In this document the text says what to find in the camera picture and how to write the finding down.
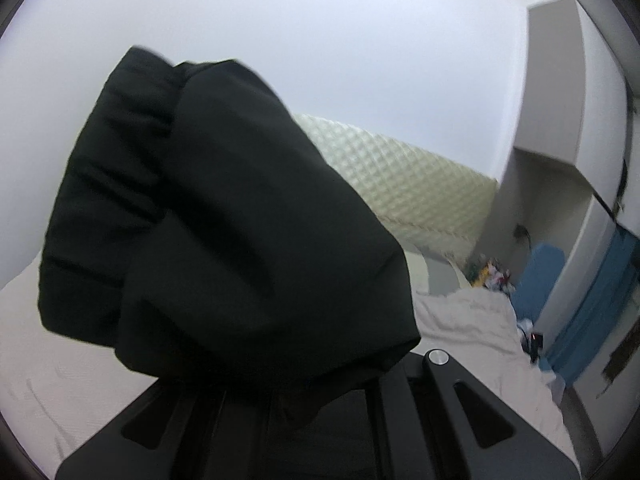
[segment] wrinkled bed cover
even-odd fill
[[[462,288],[448,296],[414,290],[414,312],[422,337],[414,353],[446,350],[580,469],[546,377],[522,351],[505,295],[484,288]]]
[[[43,329],[38,265],[0,290],[0,412],[34,463],[53,478],[60,463],[155,378],[133,373],[101,348]],[[520,350],[509,301],[463,289],[447,298],[414,294],[423,340],[443,348],[574,462],[562,415],[542,374]]]

